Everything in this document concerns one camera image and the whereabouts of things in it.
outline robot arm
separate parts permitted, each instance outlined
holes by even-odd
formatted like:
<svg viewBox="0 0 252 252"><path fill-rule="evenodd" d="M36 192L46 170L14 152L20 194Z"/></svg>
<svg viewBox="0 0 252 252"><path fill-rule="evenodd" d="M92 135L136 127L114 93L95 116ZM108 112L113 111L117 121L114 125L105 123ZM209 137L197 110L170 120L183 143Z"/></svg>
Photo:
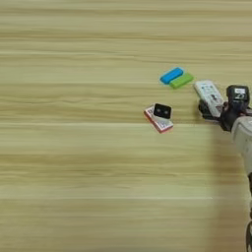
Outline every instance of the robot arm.
<svg viewBox="0 0 252 252"><path fill-rule="evenodd" d="M208 105L201 100L199 109L203 118L216 120L224 131L230 131L232 140L244 158L245 171L249 178L252 195L252 110L249 108L250 94L246 86L229 86L226 90L228 102L225 102L220 117L213 117ZM252 201L250 207L252 220ZM252 221L247 225L246 249L252 251Z"/></svg>

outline blue block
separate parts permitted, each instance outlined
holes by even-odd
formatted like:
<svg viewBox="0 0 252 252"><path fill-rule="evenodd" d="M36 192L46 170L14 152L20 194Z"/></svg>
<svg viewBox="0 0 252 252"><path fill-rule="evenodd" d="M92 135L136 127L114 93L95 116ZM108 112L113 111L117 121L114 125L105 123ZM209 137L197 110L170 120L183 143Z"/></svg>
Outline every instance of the blue block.
<svg viewBox="0 0 252 252"><path fill-rule="evenodd" d="M172 80L178 78L179 76L183 75L184 71L177 67L174 68L173 70L169 71L168 73L166 73L165 75L163 75L160 80L164 83L164 84L169 84Z"/></svg>

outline green block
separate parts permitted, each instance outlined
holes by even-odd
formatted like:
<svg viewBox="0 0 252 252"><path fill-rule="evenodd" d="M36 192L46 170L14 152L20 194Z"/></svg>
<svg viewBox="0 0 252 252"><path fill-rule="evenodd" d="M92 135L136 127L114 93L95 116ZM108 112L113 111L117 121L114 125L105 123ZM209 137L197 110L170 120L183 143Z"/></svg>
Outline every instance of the green block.
<svg viewBox="0 0 252 252"><path fill-rule="evenodd" d="M174 88L174 89L178 89L180 87L182 87L183 85L191 82L193 80L193 76L189 73L185 73L184 75L178 77L177 79L173 80L170 82L170 85Z"/></svg>

